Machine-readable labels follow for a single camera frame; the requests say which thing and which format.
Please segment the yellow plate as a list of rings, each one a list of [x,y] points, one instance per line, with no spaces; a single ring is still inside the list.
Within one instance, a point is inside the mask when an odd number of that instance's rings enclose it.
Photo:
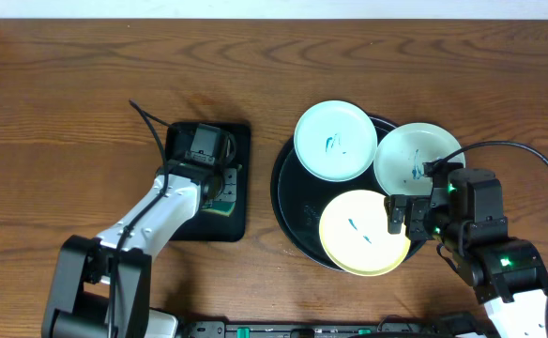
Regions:
[[[373,277],[396,269],[407,257],[411,241],[402,228],[388,231],[385,196],[354,190],[333,198],[319,221],[322,247],[333,263],[358,276]]]

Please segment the white plate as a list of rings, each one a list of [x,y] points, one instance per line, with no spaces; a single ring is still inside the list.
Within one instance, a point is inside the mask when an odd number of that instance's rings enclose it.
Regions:
[[[379,143],[373,171],[387,195],[429,195],[433,181],[424,175],[423,163],[444,159],[461,147],[451,133],[436,125],[402,125]]]

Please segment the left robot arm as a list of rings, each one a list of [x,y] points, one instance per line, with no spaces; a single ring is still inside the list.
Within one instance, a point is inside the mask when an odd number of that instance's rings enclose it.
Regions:
[[[44,337],[174,337],[174,315],[150,307],[152,264],[205,202],[237,200],[237,170],[192,177],[158,175],[120,221],[94,238],[60,248],[41,334]]]

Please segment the light blue plate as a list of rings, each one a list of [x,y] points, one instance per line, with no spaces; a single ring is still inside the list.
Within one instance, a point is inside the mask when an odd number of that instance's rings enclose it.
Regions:
[[[378,135],[370,117],[356,105],[327,100],[299,118],[294,149],[301,165],[313,176],[344,182],[373,164]]]

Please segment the green yellow sponge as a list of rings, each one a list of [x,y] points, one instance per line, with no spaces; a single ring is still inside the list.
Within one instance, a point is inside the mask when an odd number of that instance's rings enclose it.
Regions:
[[[202,205],[201,210],[209,214],[229,217],[235,208],[235,202],[210,200]]]

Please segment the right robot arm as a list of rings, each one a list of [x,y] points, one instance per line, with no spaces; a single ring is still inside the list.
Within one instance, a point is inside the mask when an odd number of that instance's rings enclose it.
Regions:
[[[457,163],[438,171],[427,195],[385,199],[388,232],[435,240],[502,337],[548,337],[548,271],[528,240],[508,231],[500,181]]]

